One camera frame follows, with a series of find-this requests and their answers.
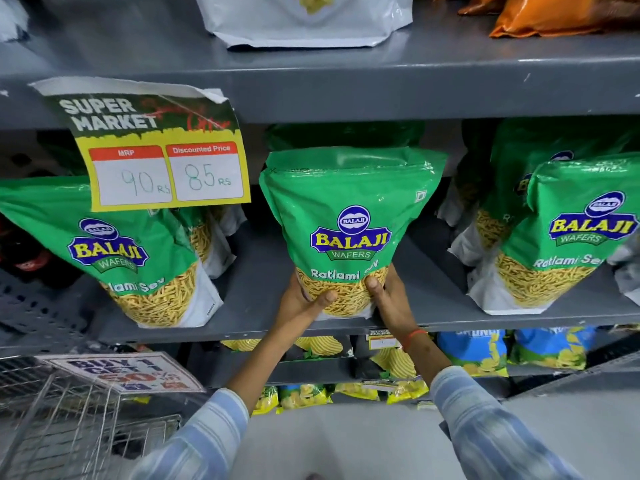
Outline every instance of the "shopping cart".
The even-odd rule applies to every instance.
[[[0,479],[120,479],[164,443],[180,415],[144,417],[121,396],[33,358],[0,360]]]

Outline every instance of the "blue and white striped sleeve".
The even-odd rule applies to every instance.
[[[161,448],[139,462],[131,480],[224,480],[248,422],[242,399],[230,389],[219,389]]]
[[[431,384],[431,397],[468,479],[582,478],[461,367],[441,371]]]

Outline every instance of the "hand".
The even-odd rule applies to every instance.
[[[337,298],[336,291],[327,290],[319,295],[315,301],[308,301],[302,295],[297,275],[293,273],[289,280],[289,286],[280,300],[280,309],[276,315],[275,323],[269,332],[283,335],[293,344],[316,320],[320,312]]]
[[[385,323],[391,335],[402,342],[409,333],[418,329],[409,307],[404,283],[396,273],[393,264],[389,266],[384,287],[373,276],[365,279],[365,285],[380,310],[382,322]]]

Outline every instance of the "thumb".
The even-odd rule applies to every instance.
[[[385,290],[384,286],[382,286],[377,279],[375,279],[373,276],[367,276],[367,278],[364,280],[364,284],[369,290],[369,293],[371,293],[373,300],[376,302],[376,305],[380,308],[380,311],[382,313],[391,309],[391,297]]]
[[[302,312],[302,315],[310,322],[313,322],[320,312],[331,305],[336,299],[338,299],[338,293],[335,290],[327,290],[309,303],[305,311]]]

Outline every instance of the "red bottle label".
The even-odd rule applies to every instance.
[[[16,264],[15,266],[16,268],[27,272],[37,271],[38,269],[46,265],[46,263],[48,263],[50,259],[51,253],[48,250],[43,249],[36,259]]]

